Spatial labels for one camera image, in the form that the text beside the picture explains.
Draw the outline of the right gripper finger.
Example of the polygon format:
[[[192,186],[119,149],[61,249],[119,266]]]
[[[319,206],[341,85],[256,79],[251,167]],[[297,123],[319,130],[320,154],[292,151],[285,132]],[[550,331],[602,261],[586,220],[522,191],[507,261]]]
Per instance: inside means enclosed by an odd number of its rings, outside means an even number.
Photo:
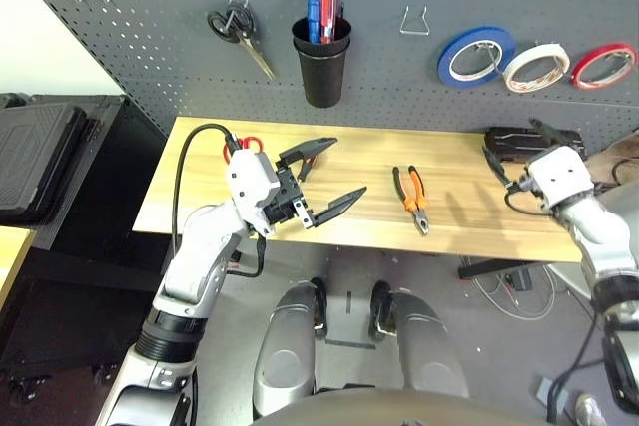
[[[528,122],[533,130],[540,135],[549,146],[583,146],[583,140],[577,132],[557,129],[537,118],[529,118]]]
[[[484,157],[490,167],[491,171],[495,174],[497,179],[505,186],[510,187],[513,181],[506,175],[505,169],[501,164],[499,158],[486,146],[482,147]]]

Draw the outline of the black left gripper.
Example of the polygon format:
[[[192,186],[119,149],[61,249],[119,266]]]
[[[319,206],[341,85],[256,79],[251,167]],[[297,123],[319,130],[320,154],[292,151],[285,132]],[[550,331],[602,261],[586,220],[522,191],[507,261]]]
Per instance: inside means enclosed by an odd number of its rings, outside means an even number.
[[[269,225],[284,223],[295,217],[301,221],[304,228],[323,225],[345,213],[366,193],[367,187],[361,187],[344,194],[329,202],[327,209],[321,213],[314,214],[309,208],[290,165],[297,161],[315,158],[337,142],[338,139],[335,137],[307,140],[279,154],[276,175],[280,186],[272,200],[264,207],[264,214]]]

